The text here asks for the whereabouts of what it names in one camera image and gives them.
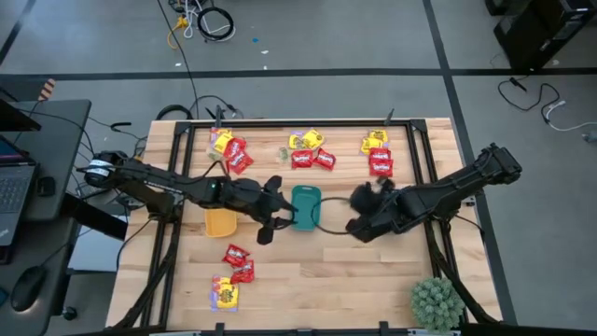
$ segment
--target white cable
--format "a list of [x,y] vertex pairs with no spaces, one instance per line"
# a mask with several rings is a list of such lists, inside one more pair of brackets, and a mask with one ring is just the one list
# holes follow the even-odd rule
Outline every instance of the white cable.
[[550,105],[549,106],[549,110],[548,113],[546,113],[545,115],[545,119],[548,121],[548,125],[549,127],[551,127],[552,129],[559,131],[559,132],[568,132],[568,131],[573,131],[573,130],[577,130],[579,128],[583,128],[585,126],[590,126],[590,125],[597,125],[597,121],[589,121],[589,122],[585,122],[585,123],[581,123],[580,125],[577,126],[573,126],[573,127],[569,127],[566,129],[561,129],[558,127],[553,126],[553,124],[551,123],[551,120],[549,119],[549,115],[551,114],[551,112],[553,112],[556,108],[563,106],[566,104],[566,101],[560,101],[559,103],[557,103],[556,105]]
[[[195,7],[192,9],[188,9],[188,0],[185,0],[185,15],[187,16],[187,21],[188,21],[188,27],[185,29],[185,32],[183,33],[183,36],[185,38],[191,38],[193,37],[193,16],[195,16],[195,18],[199,17],[199,12],[201,12],[203,10],[203,7],[201,7],[201,4],[199,2],[199,0],[195,0]],[[203,26],[205,27],[205,31],[208,34],[213,34],[213,33],[217,33],[219,31],[222,31],[224,29],[228,29],[230,28],[229,24],[219,27],[214,31],[209,30],[209,26],[207,25],[207,20],[205,19],[205,16],[203,16],[201,18],[201,21],[203,22]],[[236,27],[232,27],[232,33],[230,34],[230,36],[220,39],[220,40],[214,40],[210,37],[206,37],[208,40],[210,41],[214,41],[214,42],[226,42],[228,40],[230,40],[231,38],[234,37],[234,35],[236,34]]]

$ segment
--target red candy bag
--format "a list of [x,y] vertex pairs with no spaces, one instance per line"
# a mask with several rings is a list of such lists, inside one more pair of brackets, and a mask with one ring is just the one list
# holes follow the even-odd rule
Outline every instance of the red candy bag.
[[240,150],[244,150],[246,148],[246,141],[239,139],[239,138],[232,138],[232,140],[228,141],[226,145],[226,149],[224,150],[224,157],[226,159],[233,158],[236,154],[239,153]]
[[317,163],[324,169],[331,171],[334,169],[334,164],[336,164],[336,157],[319,148],[317,156],[313,159],[313,163]]
[[309,168],[313,164],[313,151],[310,149],[295,150],[290,155],[290,159],[292,161],[292,169]]
[[232,267],[241,267],[246,263],[246,257],[250,254],[247,250],[230,244],[222,261],[229,263]]
[[373,160],[369,164],[369,174],[371,176],[392,177],[394,160]]
[[374,160],[390,160],[392,159],[392,151],[388,148],[371,148],[369,150],[369,164]]
[[241,282],[250,283],[255,279],[255,265],[252,260],[247,260],[241,267],[233,267],[234,273],[230,278],[230,283],[235,285]]
[[253,159],[251,159],[244,150],[239,150],[235,156],[226,161],[226,165],[228,166],[229,171],[240,175],[248,166],[253,164],[253,162]]

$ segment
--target wooden table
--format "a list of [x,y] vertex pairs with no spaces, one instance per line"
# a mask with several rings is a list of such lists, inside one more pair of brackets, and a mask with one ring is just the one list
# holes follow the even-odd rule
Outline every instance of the wooden table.
[[[437,174],[441,178],[462,167],[461,156],[449,119],[427,119],[428,134]],[[323,197],[348,197],[368,175],[367,157],[358,154],[367,127],[318,128],[325,137],[324,149],[337,157],[333,172],[319,168],[291,170],[290,163],[277,159],[279,147],[297,129],[234,129],[248,142],[247,152],[255,159],[242,177],[263,184],[272,175],[281,175],[282,191],[290,200],[290,190],[298,185],[314,185]],[[398,187],[414,184],[411,157],[404,128],[388,128],[390,148],[395,160],[394,180]],[[147,140],[144,162],[167,169],[174,132],[173,121],[154,121]],[[205,149],[209,131],[196,131],[190,175],[201,175],[209,166]],[[186,141],[181,142],[177,170],[180,172]],[[428,181],[421,138],[417,148],[423,176]],[[463,207],[461,216],[477,222],[472,207]],[[357,217],[348,205],[330,201],[322,207],[321,223],[331,230],[343,230],[347,221]],[[226,329],[373,329],[379,321],[391,328],[416,327],[410,312],[410,289],[432,275],[423,225],[407,234],[386,234],[369,244],[352,236],[329,235],[322,231],[277,231],[273,243],[256,242],[260,225],[239,215],[239,228],[227,238],[204,235],[203,210],[187,203],[175,268],[168,329],[214,329],[216,322]],[[146,222],[146,211],[132,214],[127,235]],[[460,276],[473,296],[500,318],[493,280],[479,231],[461,219],[451,222],[451,238]],[[129,242],[122,253],[106,325],[118,322],[146,285],[148,265],[156,225],[152,223]],[[439,229],[437,241],[441,247]],[[241,284],[237,313],[210,311],[208,293],[214,274],[231,274],[221,262],[228,244],[252,252],[256,280]],[[160,300],[155,300],[152,321],[157,321]]]

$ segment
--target yellow container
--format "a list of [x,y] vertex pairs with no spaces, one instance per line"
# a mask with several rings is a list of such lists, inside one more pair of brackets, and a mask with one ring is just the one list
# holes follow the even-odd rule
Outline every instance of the yellow container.
[[211,238],[230,236],[236,231],[236,212],[227,209],[205,210],[205,235]]

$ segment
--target floor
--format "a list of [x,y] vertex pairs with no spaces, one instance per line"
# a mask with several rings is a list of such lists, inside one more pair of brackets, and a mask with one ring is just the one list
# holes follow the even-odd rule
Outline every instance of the floor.
[[[486,198],[516,321],[597,329],[597,147],[581,138],[590,128],[555,132],[537,109],[521,113],[499,96],[508,63],[492,33],[499,19],[482,0],[215,2],[237,25],[229,42],[176,33],[199,95],[217,94],[248,118],[382,117],[390,108],[395,117],[450,117],[465,159],[491,142],[507,147],[523,176],[486,188]],[[592,21],[549,63],[552,76],[525,79],[527,94],[509,87],[505,94],[529,105],[546,82],[567,102],[554,123],[596,120],[596,33]],[[94,118],[130,121],[130,132],[145,135],[164,106],[193,101],[181,53],[166,35],[155,2],[5,0],[0,41],[16,38],[0,50],[0,83],[35,99],[23,87],[55,78],[52,100],[90,99]],[[96,149],[134,144],[93,122],[87,130]],[[52,321],[48,335],[101,328],[113,282],[111,274],[73,281],[67,303],[80,317]],[[103,294],[87,300],[92,288]]]

